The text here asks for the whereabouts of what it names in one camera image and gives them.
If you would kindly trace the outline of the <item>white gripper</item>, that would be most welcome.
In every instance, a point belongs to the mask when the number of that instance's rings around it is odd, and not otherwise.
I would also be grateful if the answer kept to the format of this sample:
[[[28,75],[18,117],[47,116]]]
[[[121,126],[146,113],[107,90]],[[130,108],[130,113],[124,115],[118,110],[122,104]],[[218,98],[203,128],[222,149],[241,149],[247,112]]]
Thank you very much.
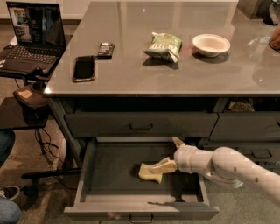
[[[153,174],[172,173],[177,170],[186,173],[206,174],[211,167],[211,152],[200,150],[195,146],[186,145],[181,139],[174,136],[172,141],[177,150],[174,153],[174,160],[166,157],[156,164],[153,164],[149,171]]]

